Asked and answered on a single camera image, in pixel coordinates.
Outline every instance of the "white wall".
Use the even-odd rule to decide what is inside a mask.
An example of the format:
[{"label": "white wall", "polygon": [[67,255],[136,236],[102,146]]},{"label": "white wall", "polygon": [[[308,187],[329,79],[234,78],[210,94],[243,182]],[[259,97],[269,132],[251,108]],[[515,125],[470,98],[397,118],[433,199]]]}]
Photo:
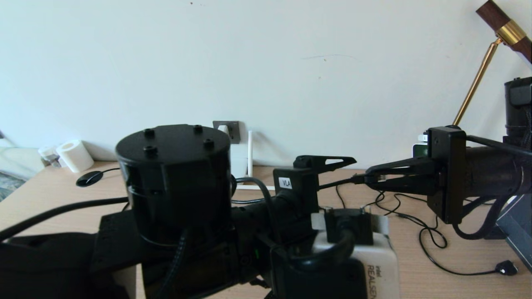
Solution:
[{"label": "white wall", "polygon": [[[404,159],[452,122],[495,40],[483,2],[0,0],[0,130],[113,159],[146,127],[240,120],[258,164]],[[531,36],[530,0],[497,3]],[[462,128],[502,139],[503,84],[529,75],[499,47]]]}]

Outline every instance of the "desk surface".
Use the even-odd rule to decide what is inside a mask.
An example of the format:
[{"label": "desk surface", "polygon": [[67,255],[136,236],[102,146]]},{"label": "desk surface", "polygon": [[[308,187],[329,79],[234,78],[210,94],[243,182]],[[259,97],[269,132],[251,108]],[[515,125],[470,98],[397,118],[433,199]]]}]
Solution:
[{"label": "desk surface", "polygon": [[[105,170],[116,167],[113,162],[97,162],[92,170]],[[255,176],[267,185],[273,185],[272,168],[256,167]],[[320,183],[325,184],[344,179],[356,170],[337,170],[322,174]],[[120,172],[112,171],[104,175],[98,183],[87,188],[75,186],[81,174],[68,169],[46,168],[25,183],[12,195],[0,203],[0,229],[18,223],[32,215],[51,208],[86,200],[120,197],[126,195]],[[344,185],[339,188],[347,207],[357,208],[372,202],[377,192],[366,186]],[[260,192],[238,190],[236,200],[260,198]],[[334,188],[318,193],[321,206],[341,207]],[[396,203],[389,193],[383,206],[392,208]],[[102,215],[118,212],[123,204],[91,207],[56,216],[44,221],[24,233],[46,234],[64,231],[97,232]],[[400,212],[414,215],[428,225],[435,224],[432,211],[425,203],[402,200]],[[383,214],[374,207],[372,212]],[[480,207],[471,213],[461,225],[464,231],[476,230],[484,219],[487,208]],[[513,277],[497,274],[463,277],[446,273],[433,265],[423,254],[418,243],[420,227],[405,219],[391,216],[389,218],[390,238],[399,259],[402,298],[532,298],[532,276],[516,254],[503,240],[467,241],[459,238],[450,225],[442,225],[441,232],[447,237],[449,247],[440,250],[432,244],[428,234],[424,235],[424,244],[428,251],[443,266],[459,272],[478,272],[492,270],[504,260],[513,261],[519,273]],[[137,271],[137,298],[144,298],[142,276]],[[258,286],[238,285],[212,296],[212,298],[257,298],[263,299],[268,290]]]}]

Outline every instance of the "computer mouse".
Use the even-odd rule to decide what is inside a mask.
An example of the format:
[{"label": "computer mouse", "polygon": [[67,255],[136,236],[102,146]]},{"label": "computer mouse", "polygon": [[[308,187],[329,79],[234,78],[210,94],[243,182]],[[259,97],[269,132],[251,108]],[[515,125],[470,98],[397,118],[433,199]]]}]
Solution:
[{"label": "computer mouse", "polygon": [[103,177],[102,171],[91,171],[88,172],[76,181],[76,186],[78,187],[88,187],[98,182]]}]

